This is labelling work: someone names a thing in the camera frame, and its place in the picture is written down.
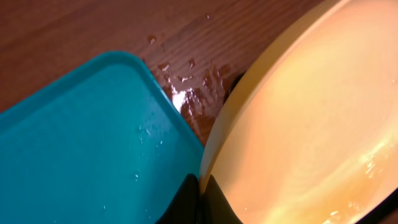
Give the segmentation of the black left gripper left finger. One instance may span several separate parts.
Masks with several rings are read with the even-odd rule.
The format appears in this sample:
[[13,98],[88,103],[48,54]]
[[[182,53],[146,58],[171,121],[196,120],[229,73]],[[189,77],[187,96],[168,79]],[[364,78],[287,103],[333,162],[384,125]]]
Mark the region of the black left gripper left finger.
[[198,199],[198,179],[196,175],[188,174],[155,224],[196,224]]

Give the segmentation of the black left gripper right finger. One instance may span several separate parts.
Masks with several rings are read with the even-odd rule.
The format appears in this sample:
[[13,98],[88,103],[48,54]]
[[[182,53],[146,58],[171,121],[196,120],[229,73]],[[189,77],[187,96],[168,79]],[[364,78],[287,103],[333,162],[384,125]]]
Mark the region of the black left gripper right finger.
[[243,224],[233,212],[216,179],[210,175],[201,196],[198,222],[200,224]]

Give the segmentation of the yellow-green plate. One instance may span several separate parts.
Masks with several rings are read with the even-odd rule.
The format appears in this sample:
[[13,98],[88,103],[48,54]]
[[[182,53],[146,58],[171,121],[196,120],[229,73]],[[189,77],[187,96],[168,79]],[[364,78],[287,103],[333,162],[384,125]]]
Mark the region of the yellow-green plate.
[[251,65],[200,166],[242,223],[356,223],[397,189],[397,0],[323,1]]

